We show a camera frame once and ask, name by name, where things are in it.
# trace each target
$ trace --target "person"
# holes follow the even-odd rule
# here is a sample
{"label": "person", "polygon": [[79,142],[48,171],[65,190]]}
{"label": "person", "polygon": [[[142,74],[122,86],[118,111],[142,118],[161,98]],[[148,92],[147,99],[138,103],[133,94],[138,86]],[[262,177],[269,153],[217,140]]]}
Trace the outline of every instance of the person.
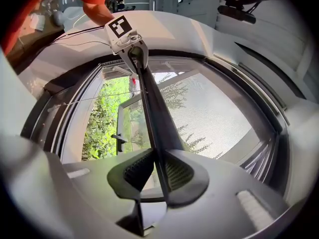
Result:
{"label": "person", "polygon": [[123,0],[105,0],[105,5],[111,12],[115,12],[116,9],[119,10],[119,6],[122,4],[120,2],[123,2]]}
{"label": "person", "polygon": [[84,13],[96,24],[103,26],[114,16],[105,5],[105,0],[82,0]]}
{"label": "person", "polygon": [[125,4],[123,3],[118,4],[117,11],[124,10],[124,9],[125,9]]}

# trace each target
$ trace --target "window frame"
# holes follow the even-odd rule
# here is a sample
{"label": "window frame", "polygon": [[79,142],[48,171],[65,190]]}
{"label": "window frame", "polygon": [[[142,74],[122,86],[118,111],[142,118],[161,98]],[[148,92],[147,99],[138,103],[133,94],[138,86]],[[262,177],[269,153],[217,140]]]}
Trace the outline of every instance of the window frame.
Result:
{"label": "window frame", "polygon": [[[184,79],[186,79],[188,77],[191,77],[191,76],[193,76],[193,75],[195,75],[197,73],[199,73],[199,71],[191,70],[191,71],[185,72],[183,74],[178,74],[175,77],[172,77],[170,79],[167,79],[164,82],[159,83],[158,84],[158,88],[161,90],[161,89],[166,88],[166,87],[168,87],[168,86],[170,86],[172,84],[175,84],[175,83],[177,83],[179,81],[182,81],[182,80],[184,80]],[[142,95],[141,94],[137,94],[137,95],[134,95],[132,98],[128,99],[127,101],[125,101],[125,102],[123,102],[123,103],[121,103],[119,105],[119,108],[118,108],[117,133],[116,133],[117,135],[123,136],[123,133],[124,133],[124,129],[123,129],[123,126],[124,126],[124,111],[123,111],[123,109],[127,108],[128,106],[130,106],[130,105],[132,105],[132,104],[134,104],[134,103],[136,103],[138,101],[140,101],[141,99],[142,99]],[[116,153],[117,153],[117,155],[118,154],[120,154],[120,155],[123,154],[123,153],[118,151],[118,148],[116,150]]]}
{"label": "window frame", "polygon": [[[211,61],[211,59],[209,59],[207,57],[203,57],[203,56],[200,56],[197,54],[180,52],[180,51],[179,52],[169,51],[169,50],[151,50],[150,51],[151,58],[160,57],[160,56],[171,57],[171,58],[191,59],[191,60],[195,60],[199,63],[205,64],[205,66],[210,70],[217,70],[220,74],[222,74],[224,77],[226,77],[232,83],[235,83],[237,86],[239,86],[247,94],[247,96],[260,108],[262,113],[265,115],[265,117],[269,121],[271,127],[273,127],[275,129],[277,136],[280,135],[281,139],[283,138],[285,141],[287,141],[287,138],[288,138],[287,131],[285,131],[286,133],[283,136],[281,135],[283,128],[281,127],[276,115],[273,114],[271,109],[267,106],[267,102],[262,97],[260,97],[258,95],[258,93],[256,93],[256,91],[251,86],[249,86],[246,82],[244,82],[242,79],[240,79],[239,76],[236,75],[234,72],[231,72],[230,70],[228,70],[224,66],[217,64],[214,61]],[[110,66],[113,66],[113,65],[116,65],[119,63],[122,64],[123,61],[118,60],[117,57],[114,57],[114,60],[112,60],[112,61],[108,61],[108,62],[99,64],[97,67],[92,69],[91,73],[86,72],[85,76],[83,76],[83,78],[76,85],[74,85],[73,87],[70,88],[69,93],[67,94],[67,96],[65,97],[63,102],[68,103],[70,100],[73,100],[73,101],[79,100],[80,101],[81,97],[83,96],[83,93],[86,91],[86,89],[88,88],[90,83],[93,81],[94,77],[96,77],[96,75],[98,73],[101,73],[101,71],[103,70],[103,68],[105,66],[110,67]],[[49,131],[50,131],[50,130],[52,130],[52,127],[57,128],[57,125],[59,125],[59,126],[62,125],[63,130],[60,132],[57,132],[57,136],[55,137],[55,139],[52,139],[51,134],[48,134],[46,136],[46,139],[45,139],[46,144],[47,144],[47,140],[52,141],[51,143],[53,143],[53,141],[55,141],[55,143],[54,143],[55,145],[52,145],[54,147],[53,149],[48,148],[48,144],[47,144],[46,148],[44,148],[46,151],[51,151],[51,152],[54,152],[54,153],[58,154],[59,156],[61,156],[61,147],[59,149],[59,146],[61,146],[61,143],[63,143],[64,137],[66,134],[66,129],[68,128],[68,123],[70,121],[69,118],[72,115],[72,113],[74,112],[75,107],[77,107],[77,104],[74,104],[72,106],[61,106],[61,107],[57,108],[57,113],[54,117],[54,121],[52,122],[51,125],[46,125],[46,126],[49,127]],[[270,166],[269,163],[271,163],[272,166],[275,165],[276,156],[277,156],[276,153],[273,153],[273,157],[271,157],[271,158],[269,158],[269,156],[267,156],[268,166]],[[264,170],[268,171],[268,174],[271,177],[271,172],[273,169],[267,168]]]}

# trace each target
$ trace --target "white surface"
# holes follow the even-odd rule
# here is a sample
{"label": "white surface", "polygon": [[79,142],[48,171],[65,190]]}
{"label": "white surface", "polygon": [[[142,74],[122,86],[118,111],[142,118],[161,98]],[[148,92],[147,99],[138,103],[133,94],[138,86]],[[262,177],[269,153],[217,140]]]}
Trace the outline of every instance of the white surface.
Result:
{"label": "white surface", "polygon": [[0,133],[20,135],[36,99],[8,64],[0,49]]}
{"label": "white surface", "polygon": [[183,0],[183,2],[177,4],[176,11],[172,12],[195,19],[214,28],[217,20],[219,1],[220,0]]}
{"label": "white surface", "polygon": [[155,227],[156,224],[165,216],[166,210],[166,202],[141,203],[144,228],[149,228],[152,225]]}
{"label": "white surface", "polygon": [[[265,58],[269,59],[271,62],[273,62],[275,65],[277,65],[295,83],[295,85],[300,89],[300,91],[303,93],[303,95],[307,99],[309,99],[312,102],[317,101],[314,93],[309,89],[308,84],[306,82],[304,82],[304,80],[298,76],[297,72],[292,70],[284,61],[282,61],[280,58],[278,58],[275,53],[272,53],[269,50],[263,48],[262,46],[254,44],[253,42],[250,42],[250,41],[245,40],[243,38],[240,38],[237,36],[232,36],[229,34],[227,34],[226,36],[228,36],[230,42],[240,43],[240,44],[256,51],[257,53],[261,54]],[[226,53],[228,51],[228,57],[222,56],[221,53],[219,53],[218,51],[216,51],[214,53],[220,57],[226,58],[228,61],[232,61],[235,64],[238,64],[239,62],[242,62],[243,64],[245,64],[244,60],[247,58],[249,60],[254,59],[252,56],[245,54],[246,52],[241,50],[241,48],[239,48],[237,45],[236,45],[236,47],[229,46],[229,43],[223,43],[223,42],[221,42],[221,45],[223,46],[224,53]],[[250,67],[250,66],[248,66],[248,67],[251,68],[252,70],[258,71],[257,67]],[[270,75],[271,75],[272,74],[271,70],[267,69],[264,72],[264,74],[268,74],[268,73],[270,73]]]}
{"label": "white surface", "polygon": [[77,170],[77,171],[68,173],[68,177],[69,177],[70,179],[72,179],[72,178],[77,178],[77,177],[83,176],[83,175],[85,175],[85,174],[88,174],[89,172],[90,172],[89,169],[83,168],[83,169],[80,169],[80,170]]}
{"label": "white surface", "polygon": [[255,71],[263,80],[265,80],[270,87],[281,97],[287,107],[293,106],[299,99],[294,92],[285,84],[285,82],[273,71],[269,70],[263,63],[256,58],[242,54],[240,61],[249,69]]}
{"label": "white surface", "polygon": [[[125,14],[132,28],[138,29],[149,49],[183,50],[202,55],[212,55],[213,35],[215,33],[219,34],[204,24],[170,13],[128,11],[115,13],[114,15],[117,17],[123,14]],[[87,21],[67,33],[94,26],[97,25],[92,21]],[[41,88],[50,80],[76,66],[111,54],[110,48],[101,43],[88,43],[79,46],[63,45],[63,43],[74,45],[89,41],[105,42],[104,30],[99,29],[76,35],[58,41],[58,43],[61,43],[60,45],[55,44],[45,48],[24,70],[23,75],[31,74],[34,81],[37,82],[37,87]],[[38,98],[40,94],[41,92],[36,92],[35,96]]]}
{"label": "white surface", "polygon": [[306,197],[312,189],[319,168],[319,106],[299,99],[286,112],[291,123],[290,169],[285,199],[292,205]]}
{"label": "white surface", "polygon": [[304,82],[307,84],[309,89],[317,99],[319,103],[319,49],[318,46],[315,47],[314,56],[310,62],[308,70],[304,76]]}
{"label": "white surface", "polygon": [[306,47],[304,49],[303,56],[299,62],[299,65],[296,69],[296,73],[299,76],[299,78],[303,79],[305,74],[307,73],[309,66],[311,64],[313,56],[315,56],[315,40],[311,34],[309,34]]}
{"label": "white surface", "polygon": [[269,226],[274,219],[249,191],[241,191],[237,198],[257,231]]}

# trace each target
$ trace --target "human arm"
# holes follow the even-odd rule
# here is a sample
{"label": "human arm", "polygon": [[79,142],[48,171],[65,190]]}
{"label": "human arm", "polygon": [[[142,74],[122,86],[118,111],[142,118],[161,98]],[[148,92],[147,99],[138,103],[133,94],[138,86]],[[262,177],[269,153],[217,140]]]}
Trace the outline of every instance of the human arm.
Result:
{"label": "human arm", "polygon": [[96,24],[103,26],[114,17],[105,4],[83,3],[83,11]]}

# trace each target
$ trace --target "cable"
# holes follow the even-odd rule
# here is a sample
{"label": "cable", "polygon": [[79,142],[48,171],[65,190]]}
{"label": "cable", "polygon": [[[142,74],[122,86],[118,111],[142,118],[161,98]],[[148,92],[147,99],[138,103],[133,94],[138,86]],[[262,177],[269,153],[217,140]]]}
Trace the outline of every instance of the cable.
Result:
{"label": "cable", "polygon": [[53,44],[63,44],[63,45],[68,45],[68,46],[78,46],[78,45],[82,45],[82,44],[86,44],[86,43],[90,43],[90,42],[99,42],[99,43],[102,43],[102,44],[105,44],[105,45],[109,46],[109,44],[107,44],[105,42],[100,42],[100,41],[89,41],[89,42],[83,42],[83,43],[79,43],[79,44],[68,44],[68,43],[63,43],[63,42],[54,42],[51,45],[53,45]]}
{"label": "cable", "polygon": [[102,29],[104,28],[104,26],[96,26],[96,27],[91,27],[91,28],[87,28],[87,29],[83,29],[83,30],[80,30],[80,31],[77,31],[77,32],[73,32],[73,33],[70,33],[70,34],[65,34],[63,36],[60,36],[59,38],[55,39],[53,42],[56,42],[66,36],[69,36],[69,35],[78,35],[78,34],[82,34],[82,33],[86,33],[86,32],[91,32],[91,31],[95,31],[95,30],[98,30],[98,29]]}
{"label": "cable", "polygon": [[72,104],[75,104],[75,103],[79,103],[79,102],[82,102],[82,101],[86,101],[86,100],[93,100],[93,99],[98,99],[98,98],[103,98],[103,97],[111,97],[111,96],[118,96],[118,95],[123,95],[123,94],[130,94],[132,92],[141,92],[142,90],[135,90],[135,91],[130,91],[130,92],[124,92],[124,93],[119,93],[119,94],[113,94],[113,95],[105,95],[105,96],[99,96],[99,97],[95,97],[95,98],[87,98],[87,99],[82,99],[82,100],[79,100],[79,101],[75,101],[75,102],[71,102],[71,103],[62,103],[62,104],[59,104],[59,105],[56,105],[56,106],[53,106],[51,108],[49,108],[47,111],[48,113],[57,109],[57,108],[60,108],[61,106],[68,106],[68,105],[72,105]]}
{"label": "cable", "polygon": [[104,28],[104,26],[96,26],[96,27],[91,27],[91,28],[84,29],[84,30],[81,30],[81,31],[77,31],[77,32],[74,32],[74,33],[65,34],[65,35],[55,39],[53,42],[49,43],[48,45],[46,45],[46,46],[42,47],[41,49],[39,49],[36,52],[35,56],[38,56],[45,48],[51,46],[52,44],[55,44],[58,40],[69,39],[69,38],[74,37],[76,35],[92,32],[92,31],[95,31],[95,30],[98,30],[98,29],[102,29],[102,28]]}
{"label": "cable", "polygon": [[260,2],[255,3],[254,6],[251,7],[249,10],[247,10],[246,12],[251,14],[257,8],[259,4]]}
{"label": "cable", "polygon": [[65,38],[63,38],[64,36],[62,36],[61,38],[58,38],[58,39],[54,40],[52,43],[57,42],[57,41],[59,41],[59,40],[69,39],[69,38],[71,38],[71,37],[74,37],[74,36],[77,36],[77,35],[80,35],[80,34],[85,34],[85,33],[93,32],[93,31],[96,31],[96,30],[97,30],[97,29],[90,30],[90,31],[85,31],[85,32],[77,33],[77,34],[72,34],[71,36],[64,35],[64,36],[66,36]]}

